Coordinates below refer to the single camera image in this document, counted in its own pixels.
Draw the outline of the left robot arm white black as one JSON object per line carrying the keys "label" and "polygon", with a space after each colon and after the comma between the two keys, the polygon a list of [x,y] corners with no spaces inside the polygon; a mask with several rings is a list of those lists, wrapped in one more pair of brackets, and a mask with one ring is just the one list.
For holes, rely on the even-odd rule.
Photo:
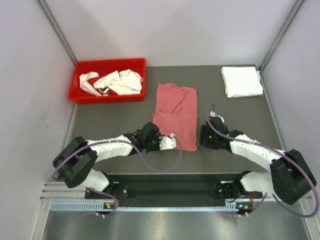
{"label": "left robot arm white black", "polygon": [[161,151],[165,149],[167,140],[170,138],[161,134],[159,128],[151,122],[133,133],[101,141],[85,140],[79,136],[63,149],[52,165],[68,188],[91,188],[106,199],[113,194],[114,187],[104,172],[93,169],[96,162],[132,156],[142,151]]}

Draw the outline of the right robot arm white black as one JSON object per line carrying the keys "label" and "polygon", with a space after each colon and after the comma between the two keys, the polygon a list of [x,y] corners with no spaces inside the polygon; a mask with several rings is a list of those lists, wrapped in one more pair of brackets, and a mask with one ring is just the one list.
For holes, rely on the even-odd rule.
{"label": "right robot arm white black", "polygon": [[218,116],[210,117],[200,127],[197,144],[212,150],[226,150],[265,169],[262,173],[250,170],[239,173],[231,181],[235,197],[245,198],[251,192],[261,192],[293,205],[317,185],[299,151],[283,151],[263,145],[241,131],[229,130]]}

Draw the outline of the pink t shirt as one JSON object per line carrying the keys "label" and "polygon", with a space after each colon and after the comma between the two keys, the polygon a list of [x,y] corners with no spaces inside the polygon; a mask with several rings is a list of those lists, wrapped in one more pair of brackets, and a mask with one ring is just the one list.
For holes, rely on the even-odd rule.
{"label": "pink t shirt", "polygon": [[197,147],[198,97],[192,87],[174,83],[158,84],[152,122],[163,135],[174,134],[183,151],[195,152]]}

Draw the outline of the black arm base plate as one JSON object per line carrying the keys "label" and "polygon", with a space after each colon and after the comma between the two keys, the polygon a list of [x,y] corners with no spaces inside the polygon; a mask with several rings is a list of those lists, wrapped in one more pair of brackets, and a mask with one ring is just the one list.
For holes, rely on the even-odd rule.
{"label": "black arm base plate", "polygon": [[131,200],[140,196],[205,196],[213,200],[262,197],[240,186],[236,173],[152,173],[109,174],[108,186],[101,190],[119,200]]}

